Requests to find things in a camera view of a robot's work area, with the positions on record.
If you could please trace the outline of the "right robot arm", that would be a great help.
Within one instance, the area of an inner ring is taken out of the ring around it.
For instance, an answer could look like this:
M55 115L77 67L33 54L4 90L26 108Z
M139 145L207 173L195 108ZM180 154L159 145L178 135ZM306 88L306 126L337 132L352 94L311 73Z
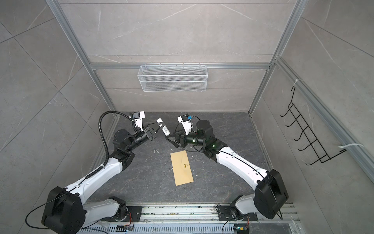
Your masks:
M276 216L283 218L281 208L289 195L278 171L268 171L238 155L214 135L208 120L199 120L192 124L189 118L180 118L179 123L183 129L175 130L173 133L167 127L162 127L170 143L177 148L199 146L199 152L232 170L254 190L254 194L240 195L230 204L233 219L255 213L260 213L268 219Z

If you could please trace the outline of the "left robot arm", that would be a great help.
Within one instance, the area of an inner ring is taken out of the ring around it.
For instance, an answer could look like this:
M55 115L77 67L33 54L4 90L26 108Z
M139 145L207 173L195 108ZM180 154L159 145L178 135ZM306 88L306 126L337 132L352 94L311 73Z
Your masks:
M58 234L75 234L82 227L101 219L126 219L128 210L124 200L109 197L100 202L88 202L88 199L108 180L125 170L134 159L133 150L155 139L163 127L163 122L148 124L133 135L125 129L118 130L113 140L114 151L105 165L65 188L56 187L49 193L42 224Z

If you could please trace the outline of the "white glue stick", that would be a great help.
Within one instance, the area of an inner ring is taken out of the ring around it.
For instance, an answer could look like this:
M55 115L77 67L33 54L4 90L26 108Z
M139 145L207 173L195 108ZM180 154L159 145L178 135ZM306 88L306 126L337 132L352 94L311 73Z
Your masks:
M157 123L159 124L160 128L162 129L163 133L165 136L169 136L170 135L170 131L169 129L167 128L167 126L165 125L165 123L163 122L163 120L161 118L157 119L156 120Z

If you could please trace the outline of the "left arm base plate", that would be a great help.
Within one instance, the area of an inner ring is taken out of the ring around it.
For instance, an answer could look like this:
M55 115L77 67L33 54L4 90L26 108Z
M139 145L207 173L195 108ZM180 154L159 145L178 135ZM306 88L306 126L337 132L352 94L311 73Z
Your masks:
M118 222L130 222L130 219L134 222L139 222L142 214L142 209L142 206L120 207L114 219Z

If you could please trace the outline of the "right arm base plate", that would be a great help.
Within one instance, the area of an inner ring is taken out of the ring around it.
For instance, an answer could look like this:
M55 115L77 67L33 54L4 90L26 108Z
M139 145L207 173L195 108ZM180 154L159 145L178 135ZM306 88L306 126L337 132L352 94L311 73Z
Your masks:
M230 206L216 205L215 210L218 213L219 221L257 221L258 217L256 213L241 214Z

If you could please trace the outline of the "tan paper envelope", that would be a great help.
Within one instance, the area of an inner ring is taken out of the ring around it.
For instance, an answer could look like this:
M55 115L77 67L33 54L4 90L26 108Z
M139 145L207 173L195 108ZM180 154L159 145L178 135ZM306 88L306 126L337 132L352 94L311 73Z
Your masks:
M180 151L171 153L170 157L175 185L179 186L194 182L187 152Z

